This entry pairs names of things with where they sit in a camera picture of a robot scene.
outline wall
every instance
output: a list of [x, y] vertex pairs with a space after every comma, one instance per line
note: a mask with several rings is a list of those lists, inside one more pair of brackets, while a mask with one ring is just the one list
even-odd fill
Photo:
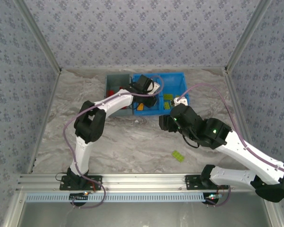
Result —
[[231, 74], [253, 144], [284, 161], [284, 0], [273, 0]]
[[258, 0], [26, 0], [64, 67], [223, 66]]
[[0, 0], [0, 226], [27, 170], [56, 73], [12, 0]]

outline enclosure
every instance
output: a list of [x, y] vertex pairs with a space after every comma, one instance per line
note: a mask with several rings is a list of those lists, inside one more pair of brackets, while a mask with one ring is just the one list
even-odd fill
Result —
[[[107, 118], [89, 159], [111, 197], [74, 210], [55, 179], [72, 162], [63, 127], [85, 101], [141, 74], [165, 81], [155, 106]], [[160, 129], [158, 115], [172, 108], [164, 95], [199, 83], [221, 92], [247, 142], [284, 161], [284, 0], [0, 1], [0, 226], [284, 226], [284, 199], [231, 185], [227, 204], [207, 207], [208, 190], [186, 190], [185, 176], [207, 164], [246, 169]], [[232, 127], [213, 89], [186, 98], [202, 118]], [[76, 147], [73, 124], [66, 136]]]

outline blue bin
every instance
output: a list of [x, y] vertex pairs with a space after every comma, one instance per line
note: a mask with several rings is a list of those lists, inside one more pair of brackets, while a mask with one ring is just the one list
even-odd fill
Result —
[[[143, 110], [141, 111], [134, 110], [133, 114], [143, 115], [143, 116], [169, 114], [172, 106], [170, 105], [169, 110], [164, 109], [163, 94], [172, 94], [173, 98], [175, 98], [176, 96], [182, 95], [187, 90], [184, 73], [183, 72], [165, 72], [165, 73], [142, 73], [142, 74], [149, 78], [155, 75], [159, 75], [164, 81], [164, 88], [163, 88], [163, 91], [161, 91], [158, 95], [156, 95], [157, 103], [153, 107], [147, 108], [146, 106], [144, 106]], [[138, 81], [139, 77], [142, 74], [133, 74], [133, 82]], [[162, 86], [159, 78], [153, 78], [153, 80], [157, 82], [158, 84], [160, 84], [160, 86]], [[186, 94], [185, 98], [187, 99], [187, 102], [189, 105], [189, 95]]]

